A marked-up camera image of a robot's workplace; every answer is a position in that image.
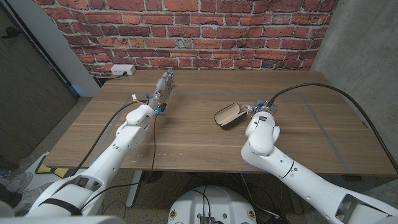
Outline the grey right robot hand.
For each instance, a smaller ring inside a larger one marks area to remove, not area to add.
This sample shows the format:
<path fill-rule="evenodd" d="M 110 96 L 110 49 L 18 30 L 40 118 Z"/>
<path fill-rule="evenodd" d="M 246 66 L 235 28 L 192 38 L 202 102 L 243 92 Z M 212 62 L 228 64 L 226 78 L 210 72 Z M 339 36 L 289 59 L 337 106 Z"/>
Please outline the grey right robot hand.
<path fill-rule="evenodd" d="M 268 105 L 269 101 L 257 100 L 254 105 L 249 104 L 242 104 L 239 107 L 246 112 L 248 116 L 251 118 L 258 112 L 268 112 L 271 115 L 275 115 L 277 112 L 277 106 L 272 104 L 271 106 Z"/>

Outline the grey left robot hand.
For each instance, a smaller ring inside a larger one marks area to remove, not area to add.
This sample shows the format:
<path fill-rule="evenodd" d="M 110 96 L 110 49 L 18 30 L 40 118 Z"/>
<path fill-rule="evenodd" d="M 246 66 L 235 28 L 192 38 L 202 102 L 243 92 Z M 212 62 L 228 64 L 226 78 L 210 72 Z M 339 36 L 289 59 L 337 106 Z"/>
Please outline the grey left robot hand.
<path fill-rule="evenodd" d="M 166 103 L 172 90 L 176 87 L 174 73 L 171 68 L 164 72 L 157 81 L 154 93 L 149 98 L 148 106 L 156 110 L 161 104 Z"/>

